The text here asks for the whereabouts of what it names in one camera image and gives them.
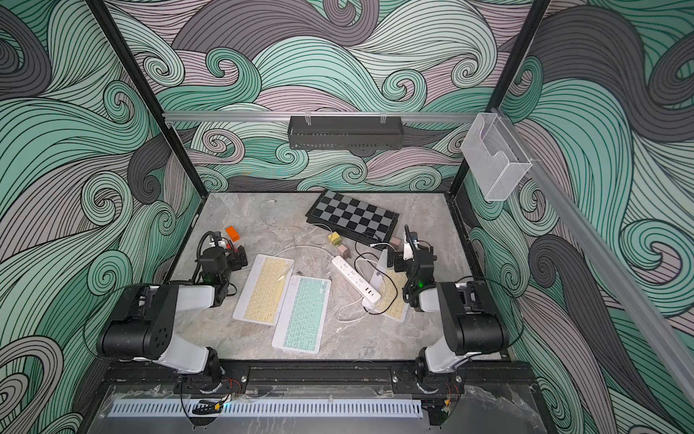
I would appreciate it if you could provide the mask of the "yellow keyboard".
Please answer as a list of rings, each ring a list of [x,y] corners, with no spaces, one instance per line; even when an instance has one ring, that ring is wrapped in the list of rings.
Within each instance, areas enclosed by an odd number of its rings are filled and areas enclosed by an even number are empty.
[[[290,259],[257,255],[232,317],[274,327],[278,323],[294,264]]]
[[[408,281],[407,274],[404,272],[396,273],[393,266],[389,266],[390,249],[384,249],[379,258],[376,270],[370,278],[370,285],[381,293],[381,300],[372,305],[367,300],[363,300],[363,307],[371,313],[380,313],[386,318],[402,323],[408,313],[410,306],[404,302],[402,289]]]

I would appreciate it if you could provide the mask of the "white power strip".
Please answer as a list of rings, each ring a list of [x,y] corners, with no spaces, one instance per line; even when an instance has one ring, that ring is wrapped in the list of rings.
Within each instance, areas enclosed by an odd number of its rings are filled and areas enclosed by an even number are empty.
[[[336,271],[345,278],[351,287],[355,289],[363,299],[367,300],[372,305],[375,305],[381,300],[381,293],[374,289],[370,283],[361,276],[343,257],[335,256],[332,265]]]

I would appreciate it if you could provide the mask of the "yellow plug adapter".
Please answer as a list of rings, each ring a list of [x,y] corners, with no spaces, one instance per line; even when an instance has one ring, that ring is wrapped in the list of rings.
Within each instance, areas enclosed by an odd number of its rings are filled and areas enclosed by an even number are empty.
[[[339,246],[343,243],[343,238],[336,231],[333,231],[328,235],[328,240],[332,246]]]

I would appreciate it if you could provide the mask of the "green white keyboard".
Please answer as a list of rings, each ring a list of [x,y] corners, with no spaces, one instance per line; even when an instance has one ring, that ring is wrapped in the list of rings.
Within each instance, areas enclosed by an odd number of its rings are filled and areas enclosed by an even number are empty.
[[[272,339],[276,349],[318,354],[330,297],[330,280],[294,275]]]

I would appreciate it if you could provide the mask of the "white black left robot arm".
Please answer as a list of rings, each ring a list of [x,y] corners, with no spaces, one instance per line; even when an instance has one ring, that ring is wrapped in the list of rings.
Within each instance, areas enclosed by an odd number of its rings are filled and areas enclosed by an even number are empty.
[[[189,280],[160,285],[140,283],[124,288],[97,339],[103,358],[151,362],[175,371],[201,392],[222,386],[225,372],[216,350],[175,334],[177,315],[215,309],[238,289],[231,273],[249,265],[239,238],[208,231],[198,243]]]

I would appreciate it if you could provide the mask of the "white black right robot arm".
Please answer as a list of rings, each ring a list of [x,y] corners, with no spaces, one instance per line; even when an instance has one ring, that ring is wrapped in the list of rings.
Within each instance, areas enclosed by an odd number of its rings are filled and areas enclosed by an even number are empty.
[[[425,393],[436,392],[457,370],[479,356],[497,354],[511,343],[511,334],[480,278],[437,281],[437,255],[420,242],[417,233],[404,227],[403,252],[394,264],[407,276],[403,302],[419,312],[438,313],[443,336],[420,350],[415,359],[416,384]]]

